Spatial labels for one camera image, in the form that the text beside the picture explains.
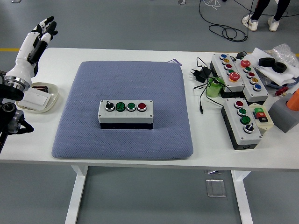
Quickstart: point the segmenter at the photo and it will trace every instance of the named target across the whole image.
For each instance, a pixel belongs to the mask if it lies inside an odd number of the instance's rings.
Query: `green bottle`
[[[206,89],[206,95],[209,97],[218,97],[220,90],[222,89],[224,81],[222,78],[209,78],[208,87]]]

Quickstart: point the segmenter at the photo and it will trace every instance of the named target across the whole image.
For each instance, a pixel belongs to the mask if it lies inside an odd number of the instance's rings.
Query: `white sneaker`
[[[275,32],[277,30],[277,27],[279,26],[279,21],[278,22],[273,22],[274,16],[270,17],[268,19],[268,25],[269,25],[269,30],[272,32]]]
[[[242,23],[244,26],[248,27],[249,30],[251,31],[256,31],[257,30],[257,26],[258,26],[258,22],[251,22],[251,17],[252,15],[247,15],[242,19]]]

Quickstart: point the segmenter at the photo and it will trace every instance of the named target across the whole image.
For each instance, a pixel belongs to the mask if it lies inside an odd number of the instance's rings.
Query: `control box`
[[[249,105],[249,108],[255,118],[258,130],[262,135],[274,126],[274,123],[264,106],[253,103]]]
[[[102,129],[153,129],[152,100],[101,100],[98,119]]]
[[[248,104],[254,102],[263,104],[268,98],[269,94],[252,67],[250,61],[236,60],[234,65],[236,66],[237,71],[245,84],[243,94]]]
[[[221,110],[235,150],[253,149],[262,139],[255,118],[244,98],[226,99]]]
[[[210,69],[213,76],[221,77],[226,85],[220,91],[223,98],[242,96],[245,85],[229,54],[214,54],[210,63]]]

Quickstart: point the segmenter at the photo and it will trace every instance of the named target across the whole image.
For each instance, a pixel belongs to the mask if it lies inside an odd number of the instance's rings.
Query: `table leg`
[[[246,176],[248,176],[250,172],[251,171],[231,171],[242,224],[253,224],[248,199],[243,183],[243,179]]]
[[[70,206],[67,211],[65,224],[75,224],[80,208],[81,197],[83,194],[85,179],[87,175],[88,166],[72,166],[77,173],[73,193],[71,195]]]

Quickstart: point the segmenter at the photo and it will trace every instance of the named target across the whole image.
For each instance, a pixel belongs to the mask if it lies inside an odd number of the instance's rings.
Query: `black tape roll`
[[[275,62],[272,69],[277,73],[283,73],[286,70],[286,65],[281,62]]]
[[[275,59],[273,57],[263,57],[258,60],[258,65],[263,67],[274,66]]]

